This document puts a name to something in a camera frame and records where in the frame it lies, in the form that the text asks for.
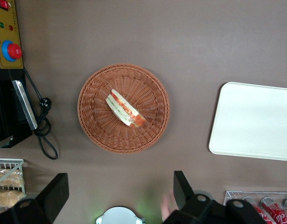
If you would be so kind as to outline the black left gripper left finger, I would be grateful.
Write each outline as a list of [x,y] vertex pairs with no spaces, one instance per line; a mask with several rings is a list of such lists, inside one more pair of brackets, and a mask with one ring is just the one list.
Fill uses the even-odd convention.
[[69,198],[67,173],[57,174],[35,198],[10,209],[11,224],[52,224]]

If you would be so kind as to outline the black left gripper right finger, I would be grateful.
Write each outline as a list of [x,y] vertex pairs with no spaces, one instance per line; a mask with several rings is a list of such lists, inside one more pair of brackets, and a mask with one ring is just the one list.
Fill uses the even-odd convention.
[[173,194],[181,211],[209,210],[213,205],[212,196],[202,190],[193,190],[182,171],[174,171]]

